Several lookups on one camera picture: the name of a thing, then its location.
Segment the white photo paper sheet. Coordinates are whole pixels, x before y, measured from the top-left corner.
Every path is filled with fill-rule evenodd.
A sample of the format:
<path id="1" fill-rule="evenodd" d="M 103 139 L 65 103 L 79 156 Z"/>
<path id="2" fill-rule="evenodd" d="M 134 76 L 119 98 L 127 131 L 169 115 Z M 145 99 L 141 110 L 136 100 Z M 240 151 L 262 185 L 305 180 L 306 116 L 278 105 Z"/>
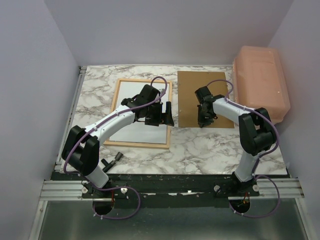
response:
<path id="1" fill-rule="evenodd" d="M 132 98 L 139 94 L 145 85 L 149 85 L 150 80 L 145 79 L 121 79 L 119 78 L 111 104 L 111 111 L 114 111 L 118 106 L 121 105 L 121 101 L 126 98 Z M 162 111 L 166 111 L 166 102 L 172 100 L 172 82 L 169 81 L 165 85 L 164 81 L 157 79 L 152 83 L 152 86 L 158 90 L 167 88 L 165 95 L 161 98 L 163 103 Z M 107 143 L 112 142 L 126 142 L 126 143 L 142 143 L 142 144 L 167 144 L 169 140 L 168 131 L 170 127 L 161 124 L 159 126 L 145 125 L 144 120 L 141 119 L 139 122 L 132 123 L 122 128 L 114 135 L 112 135 Z"/>

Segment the brown cardboard backing board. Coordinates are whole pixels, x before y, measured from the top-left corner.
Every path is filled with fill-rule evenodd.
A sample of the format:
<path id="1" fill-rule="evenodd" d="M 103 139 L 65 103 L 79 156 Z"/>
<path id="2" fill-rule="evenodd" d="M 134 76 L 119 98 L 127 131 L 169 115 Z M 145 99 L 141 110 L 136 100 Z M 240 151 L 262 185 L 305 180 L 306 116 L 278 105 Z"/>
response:
<path id="1" fill-rule="evenodd" d="M 206 86 L 213 80 L 208 89 L 216 95 L 226 95 L 228 92 L 226 74 L 222 71 L 178 71 L 177 97 L 178 97 L 178 126 L 180 128 L 198 128 L 199 101 L 195 91 Z"/>

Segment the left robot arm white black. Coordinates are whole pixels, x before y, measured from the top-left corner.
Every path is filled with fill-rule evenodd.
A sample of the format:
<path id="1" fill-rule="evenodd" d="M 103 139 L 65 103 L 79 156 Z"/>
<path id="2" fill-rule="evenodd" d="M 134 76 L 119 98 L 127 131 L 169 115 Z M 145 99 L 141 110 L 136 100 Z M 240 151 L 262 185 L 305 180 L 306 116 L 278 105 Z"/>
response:
<path id="1" fill-rule="evenodd" d="M 111 191 L 107 173 L 99 166 L 100 147 L 107 140 L 143 144 L 165 144 L 168 127 L 174 126 L 172 103 L 165 90 L 150 84 L 125 98 L 109 115 L 87 127 L 71 128 L 61 157 L 94 184 L 101 198 Z"/>

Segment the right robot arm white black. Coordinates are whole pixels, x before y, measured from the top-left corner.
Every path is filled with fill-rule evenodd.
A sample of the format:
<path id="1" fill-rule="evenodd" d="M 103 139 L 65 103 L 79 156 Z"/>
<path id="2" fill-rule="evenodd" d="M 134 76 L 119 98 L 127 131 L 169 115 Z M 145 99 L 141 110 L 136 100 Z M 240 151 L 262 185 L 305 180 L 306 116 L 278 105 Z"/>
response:
<path id="1" fill-rule="evenodd" d="M 204 128 L 213 124 L 218 116 L 225 117 L 238 125 L 240 144 L 243 149 L 240 162 L 230 183 L 230 191 L 241 196 L 248 190 L 248 181 L 258 166 L 258 159 L 277 142 L 278 134 L 265 108 L 249 108 L 239 105 L 219 94 L 212 95 L 207 86 L 195 91 L 199 102 L 197 123 Z"/>

